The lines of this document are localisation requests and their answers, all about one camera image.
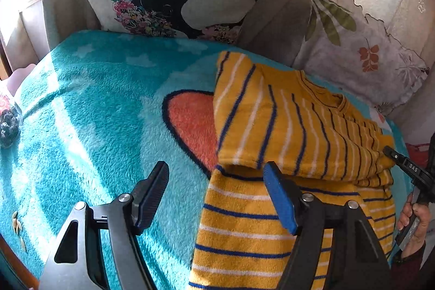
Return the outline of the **yellow striped knit sweater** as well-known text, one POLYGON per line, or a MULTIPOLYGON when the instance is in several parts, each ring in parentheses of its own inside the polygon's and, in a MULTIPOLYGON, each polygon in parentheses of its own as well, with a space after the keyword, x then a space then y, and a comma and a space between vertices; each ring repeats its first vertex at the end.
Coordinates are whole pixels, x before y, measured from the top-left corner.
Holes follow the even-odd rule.
POLYGON ((322 202, 358 202, 385 255, 392 251, 391 134, 302 71, 236 52, 217 62, 213 100, 217 164, 206 192, 190 289, 275 289, 296 242, 262 179, 275 162, 322 202))

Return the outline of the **red plastic bag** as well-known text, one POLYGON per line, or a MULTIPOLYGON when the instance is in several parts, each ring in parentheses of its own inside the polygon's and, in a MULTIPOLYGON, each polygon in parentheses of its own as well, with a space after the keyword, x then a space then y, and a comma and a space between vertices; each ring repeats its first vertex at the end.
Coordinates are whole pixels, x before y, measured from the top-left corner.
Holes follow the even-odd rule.
POLYGON ((429 146, 430 146, 429 143, 426 144, 406 143, 406 149, 408 151, 410 159, 421 168, 425 168, 428 163, 429 146))

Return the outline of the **teal star fleece blanket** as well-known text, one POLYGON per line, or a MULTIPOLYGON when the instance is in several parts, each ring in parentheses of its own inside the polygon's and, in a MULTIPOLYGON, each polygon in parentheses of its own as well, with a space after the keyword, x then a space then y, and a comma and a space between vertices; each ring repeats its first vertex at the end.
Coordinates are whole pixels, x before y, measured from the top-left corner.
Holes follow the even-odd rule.
MULTIPOLYGON (((169 183, 139 245, 159 289, 190 289, 203 204, 217 164, 217 61, 227 51, 294 71, 219 43, 83 31, 24 79, 17 92, 20 134, 1 151, 1 235, 34 276, 42 276, 76 202, 111 202, 163 160, 169 183), (27 253, 13 231, 16 210, 27 253)), ((347 97, 404 150, 397 128, 375 110, 306 77, 347 97)))

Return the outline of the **leaf print ruffled pillow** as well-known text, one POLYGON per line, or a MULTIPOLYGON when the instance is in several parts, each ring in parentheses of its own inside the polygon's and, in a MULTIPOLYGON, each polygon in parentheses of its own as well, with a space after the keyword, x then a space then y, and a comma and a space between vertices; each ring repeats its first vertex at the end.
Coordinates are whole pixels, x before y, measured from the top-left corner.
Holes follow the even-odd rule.
POLYGON ((422 87, 429 67, 355 0, 310 0, 307 30, 293 67, 324 79, 384 115, 422 87))

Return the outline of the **glass jar with stones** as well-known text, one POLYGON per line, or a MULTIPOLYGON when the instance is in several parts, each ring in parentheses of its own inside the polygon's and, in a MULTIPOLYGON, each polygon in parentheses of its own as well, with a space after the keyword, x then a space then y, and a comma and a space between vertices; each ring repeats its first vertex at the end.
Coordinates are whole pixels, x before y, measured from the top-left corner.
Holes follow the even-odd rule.
POLYGON ((21 108, 8 91, 1 92, 1 148, 9 148, 20 134, 21 108))

